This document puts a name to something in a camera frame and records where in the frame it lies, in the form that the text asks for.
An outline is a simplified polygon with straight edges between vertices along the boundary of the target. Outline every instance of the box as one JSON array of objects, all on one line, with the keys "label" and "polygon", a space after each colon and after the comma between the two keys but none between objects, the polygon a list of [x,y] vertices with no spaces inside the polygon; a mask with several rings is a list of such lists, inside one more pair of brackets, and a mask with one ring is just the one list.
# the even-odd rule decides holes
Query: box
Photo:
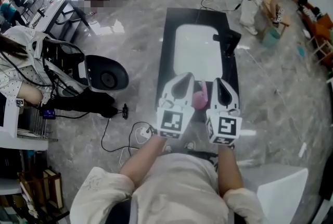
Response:
[{"label": "box", "polygon": [[242,118],[225,113],[208,113],[206,129],[209,142],[213,144],[233,145],[240,136]]}]

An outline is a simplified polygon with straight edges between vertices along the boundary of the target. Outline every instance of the pink object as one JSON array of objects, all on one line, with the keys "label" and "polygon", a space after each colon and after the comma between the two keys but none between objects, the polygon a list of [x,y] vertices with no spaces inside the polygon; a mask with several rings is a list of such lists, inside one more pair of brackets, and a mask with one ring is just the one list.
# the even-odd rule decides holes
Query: pink object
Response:
[{"label": "pink object", "polygon": [[194,109],[203,109],[208,102],[207,86],[205,81],[201,81],[202,91],[193,94],[192,106]]}]

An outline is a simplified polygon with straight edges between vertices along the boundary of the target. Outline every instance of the power adapter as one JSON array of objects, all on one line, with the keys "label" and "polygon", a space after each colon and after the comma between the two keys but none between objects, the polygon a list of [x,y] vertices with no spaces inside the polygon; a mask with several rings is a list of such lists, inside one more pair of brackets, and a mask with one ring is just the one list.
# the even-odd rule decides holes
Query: power adapter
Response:
[{"label": "power adapter", "polygon": [[140,131],[140,135],[142,137],[146,138],[147,140],[149,140],[151,137],[151,128],[142,127],[141,131]]}]

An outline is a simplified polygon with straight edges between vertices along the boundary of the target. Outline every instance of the white chair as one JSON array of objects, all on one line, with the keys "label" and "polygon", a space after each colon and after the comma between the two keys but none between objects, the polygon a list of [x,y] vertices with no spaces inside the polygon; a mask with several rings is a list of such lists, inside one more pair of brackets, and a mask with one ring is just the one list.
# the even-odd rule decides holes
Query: white chair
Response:
[{"label": "white chair", "polygon": [[257,193],[270,224],[290,224],[308,178],[308,169],[281,164],[243,168],[244,185]]}]

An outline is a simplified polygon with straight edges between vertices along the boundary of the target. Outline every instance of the long hair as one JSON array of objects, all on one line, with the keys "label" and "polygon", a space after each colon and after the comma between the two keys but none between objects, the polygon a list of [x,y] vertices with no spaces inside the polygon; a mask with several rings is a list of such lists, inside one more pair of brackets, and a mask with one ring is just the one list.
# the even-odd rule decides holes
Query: long hair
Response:
[{"label": "long hair", "polygon": [[13,57],[17,57],[21,60],[27,59],[27,53],[25,47],[11,39],[0,35],[0,51],[5,52]]}]

